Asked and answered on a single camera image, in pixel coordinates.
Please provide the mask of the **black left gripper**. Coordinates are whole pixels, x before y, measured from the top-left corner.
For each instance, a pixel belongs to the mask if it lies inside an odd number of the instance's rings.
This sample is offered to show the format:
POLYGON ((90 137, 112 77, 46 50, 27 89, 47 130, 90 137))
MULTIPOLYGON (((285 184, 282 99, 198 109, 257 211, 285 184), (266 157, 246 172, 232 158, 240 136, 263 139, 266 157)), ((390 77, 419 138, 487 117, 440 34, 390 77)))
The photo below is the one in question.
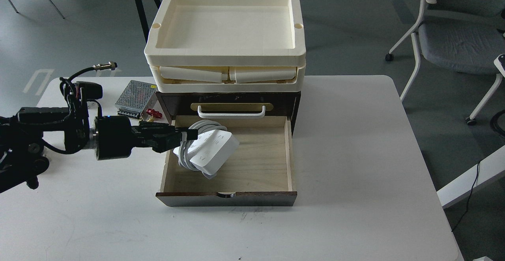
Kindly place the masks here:
POLYGON ((131 155, 133 147, 165 153, 181 145, 181 140, 197 140, 198 130, 155 121, 141 121, 131 128, 125 116, 95 117, 97 160, 120 159, 131 155))

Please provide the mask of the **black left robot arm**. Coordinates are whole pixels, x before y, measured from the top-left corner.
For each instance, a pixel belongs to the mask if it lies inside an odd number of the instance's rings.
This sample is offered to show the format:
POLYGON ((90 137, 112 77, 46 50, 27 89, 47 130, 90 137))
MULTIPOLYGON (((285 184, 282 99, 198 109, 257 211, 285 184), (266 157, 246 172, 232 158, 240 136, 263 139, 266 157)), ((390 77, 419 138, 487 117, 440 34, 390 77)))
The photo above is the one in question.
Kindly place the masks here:
POLYGON ((39 186, 38 175, 49 167, 45 149, 70 155, 94 149, 98 160, 126 158, 135 147, 150 147, 157 153, 179 147, 184 141, 197 139, 197 129, 164 123, 141 121, 132 126, 128 117, 103 116, 98 107, 94 127, 90 128, 88 102, 103 96, 101 85, 73 82, 90 71, 116 69, 109 62, 87 67, 69 78, 60 78, 64 108, 20 108, 12 117, 1 117, 0 190, 5 192, 21 183, 30 189, 39 186))

